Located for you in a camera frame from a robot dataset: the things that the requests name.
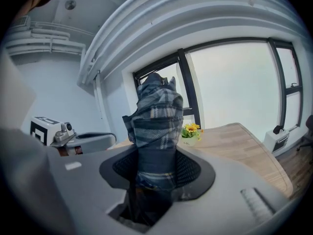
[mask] wooden desk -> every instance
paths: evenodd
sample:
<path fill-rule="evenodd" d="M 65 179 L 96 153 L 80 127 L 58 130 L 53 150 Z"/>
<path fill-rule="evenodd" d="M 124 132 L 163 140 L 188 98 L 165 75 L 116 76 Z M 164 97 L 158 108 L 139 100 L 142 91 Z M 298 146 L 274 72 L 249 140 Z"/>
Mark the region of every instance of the wooden desk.
<path fill-rule="evenodd" d="M 284 169 L 263 144 L 241 124 L 233 123 L 205 129 L 201 137 L 202 140 L 196 143 L 195 149 L 242 162 L 287 197 L 291 196 L 292 183 Z M 115 148 L 129 144 L 132 143 L 125 140 Z"/>

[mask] ceiling pipe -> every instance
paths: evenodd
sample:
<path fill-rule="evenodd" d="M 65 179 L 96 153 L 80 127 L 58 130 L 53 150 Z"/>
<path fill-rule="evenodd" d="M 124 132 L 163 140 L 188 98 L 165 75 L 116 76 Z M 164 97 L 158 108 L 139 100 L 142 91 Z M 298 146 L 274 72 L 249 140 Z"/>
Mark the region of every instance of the ceiling pipe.
<path fill-rule="evenodd" d="M 72 26 L 68 26 L 68 25 L 63 25 L 63 24 L 59 24 L 59 23 L 48 23 L 48 22 L 31 22 L 32 25 L 40 25 L 40 26 L 47 26 L 47 27 L 57 27 L 57 28 L 63 28 L 63 29 L 67 29 L 67 30 L 72 30 L 72 31 L 77 31 L 79 33 L 82 34 L 86 34 L 89 36 L 94 37 L 95 34 L 93 34 L 92 32 L 86 31 L 86 30 L 82 30 L 82 29 L 78 29 Z"/>
<path fill-rule="evenodd" d="M 56 36 L 56 35 L 48 35 L 48 34 L 37 34 L 33 33 L 33 30 L 27 30 L 27 31 L 21 31 L 12 33 L 5 36 L 5 41 L 12 41 L 12 40 L 18 40 L 18 39 L 26 39 L 26 38 L 53 38 L 53 39 L 61 39 L 61 40 L 69 40 L 69 37 L 66 36 Z"/>
<path fill-rule="evenodd" d="M 19 51 L 28 51 L 28 50 L 40 50 L 40 49 L 48 49 L 50 50 L 50 46 L 17 46 L 17 47 L 12 47 L 12 48 L 8 48 L 7 51 L 9 53 L 12 52 L 19 52 Z M 52 51 L 54 50 L 64 50 L 64 51 L 70 51 L 70 52 L 77 52 L 77 53 L 81 53 L 82 51 L 78 48 L 72 48 L 72 47 L 64 47 L 64 46 L 52 46 Z"/>
<path fill-rule="evenodd" d="M 75 46 L 80 48 L 86 48 L 85 44 L 76 43 L 72 41 L 60 40 L 60 39 L 46 39 L 46 38 L 27 38 L 27 39 L 18 39 L 12 40 L 5 44 L 6 47 L 11 47 L 15 45 L 26 45 L 26 44 L 45 44 L 52 42 L 53 44 L 58 45 L 67 45 L 67 46 Z"/>
<path fill-rule="evenodd" d="M 52 39 L 61 39 L 61 40 L 69 40 L 68 37 L 65 36 L 54 36 L 54 35 L 47 35 L 47 34 L 36 34 L 32 33 L 31 36 L 33 38 L 52 38 Z"/>
<path fill-rule="evenodd" d="M 67 32 L 62 32 L 58 30 L 52 30 L 52 29 L 37 29 L 33 28 L 31 30 L 33 33 L 39 33 L 39 34 L 53 34 L 53 35 L 58 35 L 58 36 L 64 36 L 70 38 L 70 34 Z"/>
<path fill-rule="evenodd" d="M 37 53 L 37 52 L 50 52 L 50 50 L 49 49 L 27 50 L 27 51 L 20 51 L 20 52 L 12 52 L 12 53 L 9 53 L 9 55 L 15 56 L 15 55 L 21 55 L 21 54 Z M 54 50 L 53 52 L 67 53 L 67 54 L 73 54 L 73 55 L 81 55 L 81 53 L 63 51 L 63 50 Z"/>

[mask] white flower pot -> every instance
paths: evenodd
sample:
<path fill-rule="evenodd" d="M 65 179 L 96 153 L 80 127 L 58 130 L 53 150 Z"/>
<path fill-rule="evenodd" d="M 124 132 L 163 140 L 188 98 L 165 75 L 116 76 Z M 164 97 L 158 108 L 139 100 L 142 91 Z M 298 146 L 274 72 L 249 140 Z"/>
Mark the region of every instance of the white flower pot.
<path fill-rule="evenodd" d="M 184 145 L 187 145 L 189 147 L 195 146 L 196 142 L 198 141 L 198 137 L 194 136 L 192 138 L 183 138 L 181 137 L 181 140 Z"/>

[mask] window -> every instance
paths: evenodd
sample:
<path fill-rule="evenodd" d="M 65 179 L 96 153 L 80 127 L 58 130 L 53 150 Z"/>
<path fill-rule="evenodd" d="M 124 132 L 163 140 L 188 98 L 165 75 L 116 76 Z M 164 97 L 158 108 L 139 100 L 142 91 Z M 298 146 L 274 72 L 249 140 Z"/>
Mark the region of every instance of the window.
<path fill-rule="evenodd" d="M 161 77 L 167 77 L 168 80 L 175 77 L 176 90 L 183 98 L 184 124 L 193 122 L 201 126 L 195 88 L 192 85 L 190 70 L 183 50 L 178 50 L 176 53 L 135 72 L 133 75 L 136 87 L 142 84 L 152 72 L 158 73 Z"/>
<path fill-rule="evenodd" d="M 285 129 L 300 126 L 302 118 L 302 78 L 297 56 L 291 43 L 270 39 L 280 73 L 282 91 L 280 125 Z"/>
<path fill-rule="evenodd" d="M 237 43 L 190 53 L 205 128 L 239 122 L 260 141 L 277 124 L 279 86 L 267 43 Z"/>
<path fill-rule="evenodd" d="M 277 48 L 280 61 L 284 70 L 286 88 L 299 85 L 297 68 L 290 49 Z"/>
<path fill-rule="evenodd" d="M 178 63 L 167 66 L 161 70 L 156 71 L 161 77 L 167 77 L 168 81 L 175 77 L 176 80 L 176 91 L 182 96 L 184 101 L 183 107 L 189 108 L 186 88 L 182 79 L 180 67 Z M 142 84 L 147 79 L 147 76 L 140 80 L 140 84 Z"/>
<path fill-rule="evenodd" d="M 260 141 L 276 125 L 300 126 L 302 78 L 292 43 L 243 37 L 179 49 L 135 72 L 135 85 L 151 72 L 176 78 L 184 124 L 201 126 L 201 112 L 202 128 L 239 122 Z"/>
<path fill-rule="evenodd" d="M 284 128 L 286 130 L 295 127 L 298 123 L 300 112 L 300 92 L 287 95 L 286 120 Z"/>

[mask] black window frame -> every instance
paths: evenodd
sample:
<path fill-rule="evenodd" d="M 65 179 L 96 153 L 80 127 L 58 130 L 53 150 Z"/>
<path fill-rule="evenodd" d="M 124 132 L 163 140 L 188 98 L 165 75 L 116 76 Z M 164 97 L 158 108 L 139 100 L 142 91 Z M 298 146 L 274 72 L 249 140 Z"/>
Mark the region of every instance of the black window frame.
<path fill-rule="evenodd" d="M 273 55 L 276 60 L 278 72 L 279 72 L 279 78 L 280 78 L 280 91 L 281 91 L 281 114 L 280 114 L 280 123 L 279 125 L 284 127 L 285 126 L 285 120 L 286 120 L 286 111 L 287 111 L 287 96 L 296 92 L 300 93 L 300 108 L 299 108 L 299 116 L 296 126 L 300 127 L 301 120 L 302 120 L 302 111 L 303 111 L 303 84 L 302 84 L 302 76 L 301 76 L 301 70 L 300 65 L 298 61 L 298 57 L 296 55 L 296 52 L 293 48 L 293 45 L 291 42 L 285 42 L 281 40 L 276 40 L 269 38 L 268 42 L 270 44 L 270 47 L 272 49 Z M 285 83 L 285 76 L 284 76 L 284 69 L 277 51 L 277 48 L 284 48 L 291 50 L 292 57 L 294 59 L 294 63 L 296 66 L 297 76 L 298 76 L 298 82 L 299 84 L 297 86 L 293 86 L 290 88 L 286 88 Z"/>
<path fill-rule="evenodd" d="M 156 72 L 172 64 L 179 63 L 181 74 L 182 74 L 183 81 L 184 81 L 185 88 L 186 88 L 188 102 L 189 102 L 189 108 L 183 109 L 183 115 L 184 116 L 194 115 L 195 123 L 201 126 L 196 90 L 195 90 L 194 83 L 192 80 L 191 71 L 190 71 L 190 68 L 186 59 L 186 53 L 197 51 L 197 50 L 204 49 L 204 48 L 215 47 L 219 45 L 227 45 L 227 44 L 234 44 L 234 43 L 255 43 L 255 42 L 268 43 L 272 51 L 274 60 L 276 62 L 275 65 L 278 69 L 278 76 L 279 76 L 279 81 L 280 81 L 279 82 L 280 96 L 281 96 L 279 125 L 282 127 L 284 127 L 285 125 L 286 110 L 287 110 L 287 95 L 300 92 L 300 109 L 299 109 L 298 121 L 296 124 L 297 127 L 300 127 L 301 119 L 302 119 L 302 110 L 303 110 L 303 85 L 302 85 L 301 70 L 300 70 L 299 61 L 298 61 L 298 58 L 297 58 L 297 55 L 293 48 L 292 43 L 286 42 L 283 40 L 277 40 L 273 38 L 259 38 L 259 37 L 226 38 L 226 39 L 219 39 L 219 40 L 201 43 L 201 44 L 194 45 L 185 49 L 181 48 L 181 49 L 178 49 L 176 52 L 168 56 L 165 56 L 147 65 L 146 67 L 134 72 L 133 77 L 134 77 L 136 89 L 140 85 L 140 80 L 148 76 L 151 72 Z M 282 67 L 281 60 L 279 58 L 277 48 L 285 48 L 285 49 L 291 50 L 292 56 L 295 62 L 295 66 L 296 66 L 299 85 L 293 86 L 291 88 L 286 88 L 284 70 Z"/>
<path fill-rule="evenodd" d="M 146 67 L 133 73 L 136 89 L 140 85 L 141 79 L 147 77 L 150 73 L 162 70 L 172 64 L 179 63 L 180 71 L 186 88 L 186 94 L 188 98 L 189 107 L 183 109 L 183 115 L 194 115 L 195 123 L 201 128 L 200 114 L 198 101 L 196 96 L 195 87 L 192 81 L 191 72 L 183 49 L 177 50 L 177 52 L 165 56 Z"/>

